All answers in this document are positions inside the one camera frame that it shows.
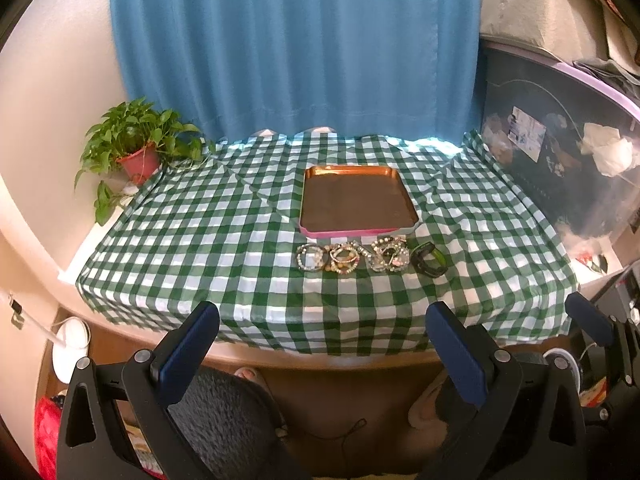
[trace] black cable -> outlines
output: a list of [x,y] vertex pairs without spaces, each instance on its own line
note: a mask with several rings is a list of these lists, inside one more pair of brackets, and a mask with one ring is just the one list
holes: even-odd
[[347,431],[346,433],[343,433],[341,435],[338,436],[319,436],[319,435],[315,435],[313,433],[310,433],[309,431],[305,430],[304,428],[298,428],[302,433],[306,434],[307,436],[310,436],[311,438],[315,438],[317,440],[324,440],[325,442],[332,442],[334,440],[342,440],[340,443],[340,453],[342,455],[342,462],[344,463],[344,471],[345,471],[345,478],[347,480],[351,480],[351,475],[350,475],[350,471],[349,471],[349,461],[347,460],[347,453],[344,450],[344,445],[347,442],[347,438],[349,438],[352,434],[354,434],[356,431],[361,430],[362,428],[364,428],[367,425],[367,419],[366,418],[360,418],[356,421],[356,423],[351,427],[351,429],[349,431]]

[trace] blue gripper pad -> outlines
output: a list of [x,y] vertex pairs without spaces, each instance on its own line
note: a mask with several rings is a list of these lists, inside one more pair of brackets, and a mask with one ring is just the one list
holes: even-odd
[[580,292],[566,297],[564,310],[598,346],[613,345],[613,323]]
[[487,396],[487,377],[472,353],[473,343],[465,333],[465,327],[443,301],[430,304],[424,315],[424,325],[458,394],[465,402],[480,409]]
[[156,391],[162,405],[180,402],[219,328],[218,308],[209,301],[201,301],[180,328],[165,336],[168,338],[175,333],[176,340],[171,341],[174,344],[172,352],[164,359],[158,373]]

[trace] tray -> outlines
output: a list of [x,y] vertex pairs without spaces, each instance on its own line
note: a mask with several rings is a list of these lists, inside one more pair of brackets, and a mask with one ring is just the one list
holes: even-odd
[[400,174],[387,166],[313,166],[305,171],[300,231],[309,238],[361,237],[418,223]]

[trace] green checkered tablecloth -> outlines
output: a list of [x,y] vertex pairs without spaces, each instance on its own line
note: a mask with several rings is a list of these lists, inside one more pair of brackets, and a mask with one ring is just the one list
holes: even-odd
[[[432,240],[447,273],[377,273],[364,261],[344,277],[299,270],[304,172],[316,164],[397,168],[420,217],[408,244]],[[496,338],[557,335],[577,282],[556,232],[476,134],[450,159],[423,142],[305,132],[219,144],[199,168],[157,173],[77,286],[114,323],[170,330],[207,299],[220,308],[219,340],[369,355],[426,348],[424,312],[436,300]]]

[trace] blue curtain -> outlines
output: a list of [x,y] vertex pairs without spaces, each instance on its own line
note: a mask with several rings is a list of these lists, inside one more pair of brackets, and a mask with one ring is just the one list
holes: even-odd
[[207,137],[330,126],[459,143],[480,0],[111,0],[127,92]]

